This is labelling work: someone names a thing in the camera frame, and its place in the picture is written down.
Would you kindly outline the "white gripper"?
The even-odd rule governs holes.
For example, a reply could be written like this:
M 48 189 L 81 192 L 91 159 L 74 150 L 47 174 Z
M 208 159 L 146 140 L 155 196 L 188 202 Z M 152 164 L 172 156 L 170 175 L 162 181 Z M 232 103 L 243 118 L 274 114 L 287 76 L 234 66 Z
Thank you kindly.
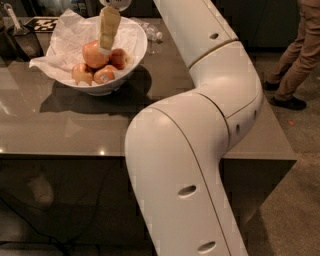
M 120 25 L 119 11 L 128 9 L 132 0 L 99 0 L 99 2 L 103 5 L 99 14 L 99 52 L 108 55 Z

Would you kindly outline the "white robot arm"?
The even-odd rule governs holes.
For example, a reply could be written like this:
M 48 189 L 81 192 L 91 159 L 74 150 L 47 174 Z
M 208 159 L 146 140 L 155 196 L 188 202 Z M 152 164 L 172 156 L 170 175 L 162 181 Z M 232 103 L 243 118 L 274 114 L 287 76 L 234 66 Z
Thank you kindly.
M 259 77 L 211 0 L 153 1 L 194 87 L 143 109 L 126 133 L 147 230 L 158 256 L 248 256 L 219 162 L 256 121 Z

